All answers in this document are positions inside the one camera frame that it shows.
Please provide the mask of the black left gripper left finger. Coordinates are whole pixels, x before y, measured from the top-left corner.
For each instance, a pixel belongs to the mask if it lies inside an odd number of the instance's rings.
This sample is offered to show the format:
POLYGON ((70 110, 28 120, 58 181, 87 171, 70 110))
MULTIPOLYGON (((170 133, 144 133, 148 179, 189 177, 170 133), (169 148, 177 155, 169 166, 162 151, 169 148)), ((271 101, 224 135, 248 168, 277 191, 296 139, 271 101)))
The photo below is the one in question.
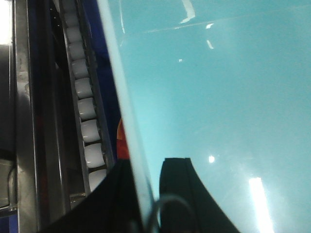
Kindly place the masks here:
POLYGON ((119 160, 77 207, 44 233, 141 233, 138 198, 129 160, 119 160))

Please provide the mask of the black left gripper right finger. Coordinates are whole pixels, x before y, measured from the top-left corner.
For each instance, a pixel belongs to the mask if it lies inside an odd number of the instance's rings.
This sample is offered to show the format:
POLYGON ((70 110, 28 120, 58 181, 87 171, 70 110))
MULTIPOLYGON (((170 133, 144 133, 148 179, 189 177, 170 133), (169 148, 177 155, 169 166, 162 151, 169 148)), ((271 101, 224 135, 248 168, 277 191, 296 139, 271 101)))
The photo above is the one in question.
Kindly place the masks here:
POLYGON ((207 191, 189 158, 166 158, 159 183, 160 196, 174 195, 186 202, 169 201, 160 212, 163 233, 238 233, 207 191))

